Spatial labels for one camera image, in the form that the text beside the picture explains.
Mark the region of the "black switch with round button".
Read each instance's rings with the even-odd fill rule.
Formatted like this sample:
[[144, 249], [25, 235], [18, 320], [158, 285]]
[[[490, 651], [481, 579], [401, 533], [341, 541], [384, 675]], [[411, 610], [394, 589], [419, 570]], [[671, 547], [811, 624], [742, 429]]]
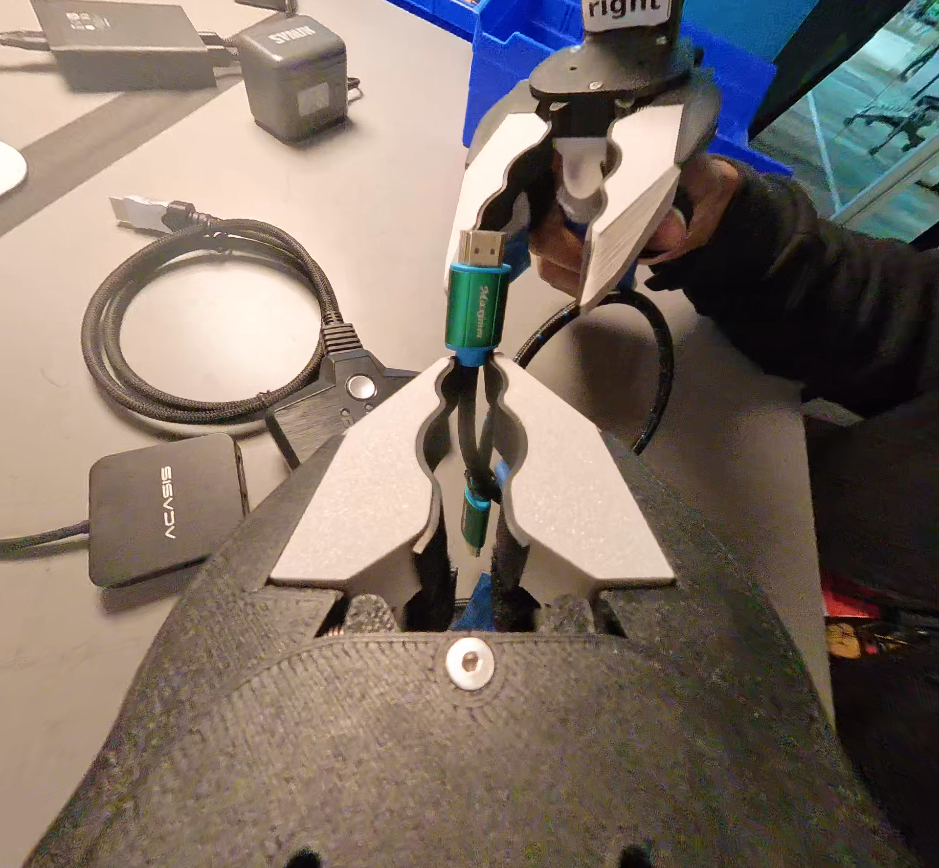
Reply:
[[365, 349], [326, 354], [312, 383], [273, 405], [265, 421], [295, 470], [416, 376], [412, 370], [387, 368]]

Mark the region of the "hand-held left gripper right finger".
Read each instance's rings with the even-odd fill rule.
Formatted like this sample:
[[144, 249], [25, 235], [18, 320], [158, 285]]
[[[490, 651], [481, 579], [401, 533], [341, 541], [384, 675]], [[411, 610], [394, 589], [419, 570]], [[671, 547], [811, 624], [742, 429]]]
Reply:
[[672, 584], [675, 573], [598, 428], [504, 355], [486, 367], [503, 511], [527, 551], [521, 585], [563, 595]]

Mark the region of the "person's black printed clothing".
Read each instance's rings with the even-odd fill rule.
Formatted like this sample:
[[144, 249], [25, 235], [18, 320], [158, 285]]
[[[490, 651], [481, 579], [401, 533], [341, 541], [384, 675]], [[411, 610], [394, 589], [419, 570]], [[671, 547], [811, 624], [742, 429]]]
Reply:
[[937, 394], [809, 446], [821, 568], [879, 611], [831, 662], [840, 739], [896, 834], [938, 863]]

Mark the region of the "flat black box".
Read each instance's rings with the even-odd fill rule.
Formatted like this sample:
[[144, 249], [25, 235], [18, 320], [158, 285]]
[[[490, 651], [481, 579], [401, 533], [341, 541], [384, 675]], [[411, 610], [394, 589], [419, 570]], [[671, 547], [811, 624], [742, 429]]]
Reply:
[[178, 5], [31, 0], [74, 91], [197, 90], [216, 79], [207, 45]]

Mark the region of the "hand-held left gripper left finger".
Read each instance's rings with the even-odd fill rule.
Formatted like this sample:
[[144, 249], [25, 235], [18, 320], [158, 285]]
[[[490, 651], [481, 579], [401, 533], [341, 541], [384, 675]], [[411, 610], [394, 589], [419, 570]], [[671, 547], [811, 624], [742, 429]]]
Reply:
[[346, 431], [271, 583], [376, 595], [391, 608], [415, 598], [423, 608], [452, 607], [436, 471], [451, 452], [455, 369], [440, 358]]

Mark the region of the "person's right forearm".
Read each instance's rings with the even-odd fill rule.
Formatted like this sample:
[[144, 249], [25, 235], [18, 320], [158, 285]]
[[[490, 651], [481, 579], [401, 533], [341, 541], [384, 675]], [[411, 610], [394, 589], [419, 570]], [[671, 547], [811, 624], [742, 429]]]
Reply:
[[651, 266], [765, 373], [875, 416], [937, 392], [937, 251], [819, 217], [791, 179], [730, 165], [739, 184], [709, 239]]

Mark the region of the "black office chair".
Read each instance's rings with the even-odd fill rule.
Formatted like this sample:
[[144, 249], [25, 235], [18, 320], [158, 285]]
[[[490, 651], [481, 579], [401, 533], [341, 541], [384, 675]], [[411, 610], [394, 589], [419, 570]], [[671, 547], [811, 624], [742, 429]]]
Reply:
[[869, 156], [876, 156], [899, 135], [904, 136], [906, 141], [901, 147], [904, 154], [918, 148], [926, 140], [924, 132], [933, 127], [937, 120], [938, 97], [922, 94], [902, 106], [872, 104], [845, 118], [843, 125], [850, 127], [855, 122], [864, 123], [865, 126], [885, 125], [888, 128], [886, 136], [867, 151]]

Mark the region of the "black square hub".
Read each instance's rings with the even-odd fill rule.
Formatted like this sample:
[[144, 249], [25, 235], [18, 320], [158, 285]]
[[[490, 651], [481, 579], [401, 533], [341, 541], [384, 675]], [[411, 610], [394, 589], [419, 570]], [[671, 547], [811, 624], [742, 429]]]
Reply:
[[241, 451], [211, 433], [106, 456], [88, 475], [88, 574], [118, 588], [210, 556], [249, 513]]

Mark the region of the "person's right hand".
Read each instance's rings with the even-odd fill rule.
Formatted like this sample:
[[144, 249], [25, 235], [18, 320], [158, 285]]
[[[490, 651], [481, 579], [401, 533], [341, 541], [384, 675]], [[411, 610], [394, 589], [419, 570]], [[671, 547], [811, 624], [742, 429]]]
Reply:
[[[691, 219], [669, 210], [640, 253], [640, 264], [657, 265], [677, 260], [706, 245], [734, 198], [741, 174], [719, 157], [698, 156], [683, 169], [679, 188], [691, 205]], [[556, 200], [530, 232], [530, 255], [538, 275], [551, 287], [571, 297], [581, 285], [583, 243], [565, 221]]]

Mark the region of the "grey cube power adapter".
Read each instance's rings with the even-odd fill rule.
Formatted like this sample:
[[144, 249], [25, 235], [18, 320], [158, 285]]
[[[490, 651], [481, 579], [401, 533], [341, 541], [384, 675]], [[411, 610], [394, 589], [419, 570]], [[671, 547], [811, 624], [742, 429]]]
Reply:
[[254, 122], [278, 140], [298, 144], [347, 117], [343, 39], [312, 17], [271, 17], [236, 37]]

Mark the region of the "black flat panel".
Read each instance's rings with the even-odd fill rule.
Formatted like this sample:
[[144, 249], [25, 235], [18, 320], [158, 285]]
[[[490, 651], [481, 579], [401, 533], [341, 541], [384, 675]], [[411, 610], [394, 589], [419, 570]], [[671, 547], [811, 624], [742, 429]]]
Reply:
[[819, 0], [777, 58], [777, 74], [748, 136], [774, 123], [841, 64], [911, 0]]

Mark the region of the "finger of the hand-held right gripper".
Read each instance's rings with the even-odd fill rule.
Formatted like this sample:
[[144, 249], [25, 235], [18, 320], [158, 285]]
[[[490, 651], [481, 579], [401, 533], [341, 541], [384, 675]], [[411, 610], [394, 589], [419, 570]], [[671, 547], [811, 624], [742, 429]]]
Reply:
[[602, 184], [602, 206], [585, 236], [582, 312], [623, 277], [671, 208], [680, 176], [676, 151], [684, 106], [652, 105], [613, 123], [607, 143], [616, 166]]
[[506, 230], [509, 280], [529, 267], [528, 243], [554, 204], [550, 125], [536, 112], [505, 116], [469, 160], [452, 222], [446, 264], [455, 262], [464, 230]]

